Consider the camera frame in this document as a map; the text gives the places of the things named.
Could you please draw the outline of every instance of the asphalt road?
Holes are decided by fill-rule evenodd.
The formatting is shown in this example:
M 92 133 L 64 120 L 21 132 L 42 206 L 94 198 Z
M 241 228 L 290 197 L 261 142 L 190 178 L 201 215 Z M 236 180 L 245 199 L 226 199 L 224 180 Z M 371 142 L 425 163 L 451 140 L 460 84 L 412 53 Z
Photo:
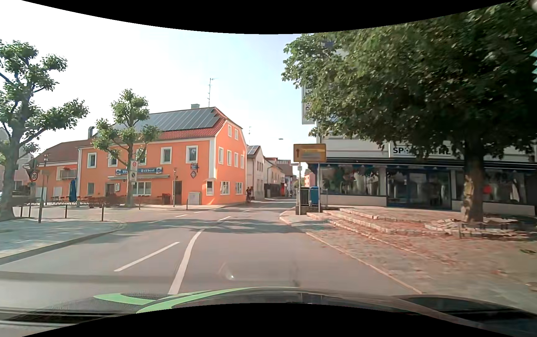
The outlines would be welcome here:
M 250 286 L 412 292 L 279 221 L 293 201 L 160 212 L 123 230 L 0 266 L 0 306 L 41 308 L 119 292 Z

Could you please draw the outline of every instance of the blue trash bin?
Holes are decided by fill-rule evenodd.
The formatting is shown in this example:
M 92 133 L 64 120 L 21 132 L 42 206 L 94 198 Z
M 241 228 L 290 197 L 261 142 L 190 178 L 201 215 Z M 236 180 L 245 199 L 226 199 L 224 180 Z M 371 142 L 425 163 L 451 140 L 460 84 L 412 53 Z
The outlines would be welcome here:
M 310 187 L 310 205 L 311 206 L 318 206 L 318 186 L 312 186 Z

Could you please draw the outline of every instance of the sky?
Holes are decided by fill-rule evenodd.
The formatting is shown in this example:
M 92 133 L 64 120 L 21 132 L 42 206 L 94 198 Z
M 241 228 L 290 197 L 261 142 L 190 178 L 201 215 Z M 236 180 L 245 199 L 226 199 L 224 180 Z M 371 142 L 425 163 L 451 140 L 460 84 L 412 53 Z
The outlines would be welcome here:
M 21 28 L 22 17 L 42 25 Z M 68 60 L 65 72 L 52 73 L 60 82 L 54 92 L 37 93 L 33 102 L 50 108 L 78 98 L 89 108 L 74 129 L 43 133 L 40 150 L 87 138 L 97 119 L 112 119 L 110 104 L 123 89 L 145 96 L 151 113 L 183 110 L 209 105 L 214 78 L 210 105 L 243 128 L 246 142 L 266 157 L 293 159 L 294 143 L 316 142 L 308 136 L 312 126 L 302 125 L 300 89 L 281 80 L 283 49 L 298 36 L 183 31 L 0 0 L 0 39 Z

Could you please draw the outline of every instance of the blue sign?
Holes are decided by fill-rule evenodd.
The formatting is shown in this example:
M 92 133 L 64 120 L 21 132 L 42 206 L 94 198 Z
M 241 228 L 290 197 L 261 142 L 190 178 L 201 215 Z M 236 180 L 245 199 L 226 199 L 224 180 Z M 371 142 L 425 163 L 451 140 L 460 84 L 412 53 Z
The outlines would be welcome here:
M 160 174 L 162 173 L 162 167 L 140 167 L 138 168 L 138 173 L 156 173 L 156 174 Z M 120 176 L 122 174 L 127 174 L 127 170 L 126 169 L 120 169 L 120 168 L 117 168 L 115 170 L 115 174 Z

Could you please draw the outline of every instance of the leafy tree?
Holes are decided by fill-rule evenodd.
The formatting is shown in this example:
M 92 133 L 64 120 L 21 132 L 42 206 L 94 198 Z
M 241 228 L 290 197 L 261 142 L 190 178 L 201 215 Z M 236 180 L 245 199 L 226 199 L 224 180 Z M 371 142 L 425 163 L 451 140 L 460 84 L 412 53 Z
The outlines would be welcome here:
M 14 218 L 11 202 L 15 186 L 18 159 L 38 147 L 32 141 L 47 130 L 73 128 L 88 114 L 83 101 L 73 100 L 61 107 L 42 109 L 32 102 L 34 94 L 53 91 L 58 84 L 51 71 L 67 69 L 67 60 L 47 55 L 36 61 L 39 51 L 28 43 L 0 40 L 0 165 L 4 166 L 3 195 L 0 202 L 0 221 Z
M 512 1 L 435 19 L 304 34 L 288 44 L 284 81 L 313 88 L 311 135 L 411 144 L 419 158 L 451 145 L 464 158 L 465 221 L 483 219 L 483 157 L 530 151 L 537 14 Z
M 146 148 L 149 142 L 158 139 L 160 128 L 152 125 L 144 125 L 143 122 L 150 118 L 148 101 L 144 96 L 136 96 L 131 89 L 122 91 L 119 100 L 111 103 L 114 123 L 108 119 L 100 118 L 96 121 L 97 134 L 92 145 L 94 148 L 109 153 L 127 168 L 127 176 L 130 176 L 132 160 L 141 161 L 146 156 Z M 127 184 L 126 205 L 133 207 L 133 186 L 131 181 Z

